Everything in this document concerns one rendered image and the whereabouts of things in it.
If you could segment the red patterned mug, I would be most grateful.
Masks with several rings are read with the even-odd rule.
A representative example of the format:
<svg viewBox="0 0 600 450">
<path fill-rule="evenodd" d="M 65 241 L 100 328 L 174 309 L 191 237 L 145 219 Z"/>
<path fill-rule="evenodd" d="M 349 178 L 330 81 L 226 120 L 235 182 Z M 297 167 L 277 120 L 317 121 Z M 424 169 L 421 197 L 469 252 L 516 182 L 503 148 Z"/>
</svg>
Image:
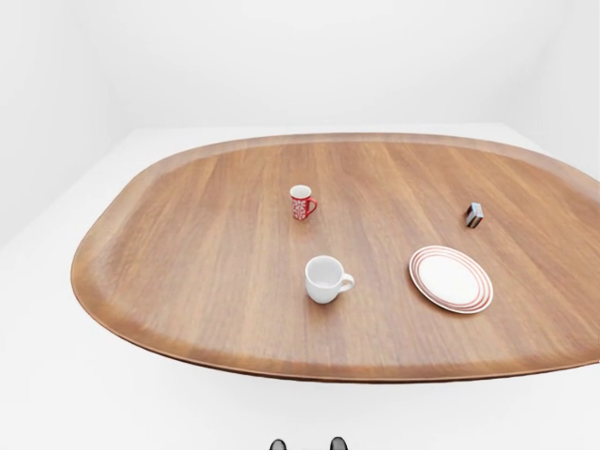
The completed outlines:
<svg viewBox="0 0 600 450">
<path fill-rule="evenodd" d="M 296 185 L 290 188 L 292 215 L 295 219 L 304 220 L 316 210 L 318 203 L 311 195 L 312 190 L 309 186 Z"/>
</svg>

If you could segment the white mug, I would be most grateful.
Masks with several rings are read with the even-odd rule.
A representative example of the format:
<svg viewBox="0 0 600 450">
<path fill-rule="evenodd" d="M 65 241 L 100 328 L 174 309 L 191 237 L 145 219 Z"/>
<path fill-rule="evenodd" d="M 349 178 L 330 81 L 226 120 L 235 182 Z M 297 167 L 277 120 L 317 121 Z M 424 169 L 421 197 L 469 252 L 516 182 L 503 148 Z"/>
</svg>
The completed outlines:
<svg viewBox="0 0 600 450">
<path fill-rule="evenodd" d="M 307 262 L 305 284 L 308 296 L 315 303 L 326 305 L 340 293 L 352 289 L 355 280 L 345 272 L 340 261 L 332 256 L 320 255 Z"/>
</svg>

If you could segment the white plate with red rings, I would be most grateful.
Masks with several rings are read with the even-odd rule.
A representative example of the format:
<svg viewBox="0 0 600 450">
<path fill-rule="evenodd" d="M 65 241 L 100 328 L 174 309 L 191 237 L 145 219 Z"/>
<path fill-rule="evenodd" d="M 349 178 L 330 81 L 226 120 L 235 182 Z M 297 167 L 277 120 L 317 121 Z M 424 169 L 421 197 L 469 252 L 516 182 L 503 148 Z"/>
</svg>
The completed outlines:
<svg viewBox="0 0 600 450">
<path fill-rule="evenodd" d="M 411 256 L 408 267 L 418 291 L 441 308 L 475 314 L 493 301 L 494 289 L 487 272 L 454 248 L 421 247 Z"/>
</svg>

